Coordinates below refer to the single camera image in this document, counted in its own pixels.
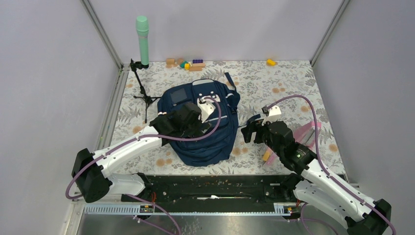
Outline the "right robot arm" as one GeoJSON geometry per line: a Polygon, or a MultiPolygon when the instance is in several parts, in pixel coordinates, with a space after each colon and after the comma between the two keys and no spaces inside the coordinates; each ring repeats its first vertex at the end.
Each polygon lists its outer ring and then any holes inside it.
{"type": "Polygon", "coordinates": [[[350,235],[381,235],[392,227],[392,207],[387,201],[364,195],[321,164],[315,152],[295,140],[284,122],[253,121],[241,132],[246,143],[266,144],[292,171],[280,189],[285,201],[299,199],[314,206],[350,235]]]}

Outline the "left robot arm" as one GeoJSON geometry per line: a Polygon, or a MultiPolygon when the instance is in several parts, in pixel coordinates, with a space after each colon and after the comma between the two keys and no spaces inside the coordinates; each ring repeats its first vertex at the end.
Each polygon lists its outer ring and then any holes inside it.
{"type": "Polygon", "coordinates": [[[187,103],[179,110],[159,113],[150,124],[112,146],[90,152],[80,150],[72,169],[66,197],[83,198],[86,203],[101,200],[108,194],[132,194],[140,201],[151,197],[152,189],[138,174],[117,174],[119,167],[139,155],[173,141],[199,141],[213,132],[207,118],[218,110],[217,104],[205,100],[187,103]]]}

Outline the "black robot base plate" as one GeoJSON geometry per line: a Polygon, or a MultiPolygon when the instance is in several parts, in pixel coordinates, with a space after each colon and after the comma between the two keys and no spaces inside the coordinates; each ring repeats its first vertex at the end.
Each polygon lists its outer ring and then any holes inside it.
{"type": "Polygon", "coordinates": [[[248,203],[302,202],[294,196],[291,175],[146,175],[138,197],[158,206],[193,201],[245,201],[248,203]]]}

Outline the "navy blue student backpack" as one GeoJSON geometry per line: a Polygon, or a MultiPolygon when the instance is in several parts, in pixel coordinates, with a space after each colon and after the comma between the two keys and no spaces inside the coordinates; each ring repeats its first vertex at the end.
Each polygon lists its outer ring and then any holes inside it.
{"type": "Polygon", "coordinates": [[[209,137],[198,140],[198,135],[193,135],[190,141],[169,142],[186,165],[208,166],[230,157],[239,127],[237,106],[241,97],[229,73],[225,73],[225,77],[231,88],[216,80],[199,79],[166,90],[158,101],[159,113],[178,111],[188,103],[197,104],[206,96],[220,105],[221,110],[214,110],[204,123],[210,127],[199,132],[200,136],[209,134],[209,137]]]}

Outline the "pink highlighter pen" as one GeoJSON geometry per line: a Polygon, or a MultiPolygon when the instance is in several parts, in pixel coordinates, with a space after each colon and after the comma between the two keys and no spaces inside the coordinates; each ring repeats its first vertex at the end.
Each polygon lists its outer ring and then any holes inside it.
{"type": "Polygon", "coordinates": [[[264,165],[271,166],[273,162],[276,160],[276,158],[277,158],[276,154],[271,154],[268,161],[264,162],[264,165]]]}

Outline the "yellow orange highlighter pen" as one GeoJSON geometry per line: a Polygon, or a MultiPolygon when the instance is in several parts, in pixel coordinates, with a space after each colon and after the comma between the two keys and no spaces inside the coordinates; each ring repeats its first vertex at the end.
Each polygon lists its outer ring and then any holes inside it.
{"type": "Polygon", "coordinates": [[[264,162],[266,162],[266,161],[268,161],[268,159],[269,159],[269,157],[271,156],[271,152],[270,151],[265,151],[265,153],[263,154],[263,156],[262,156],[262,160],[264,161],[264,162]]]}

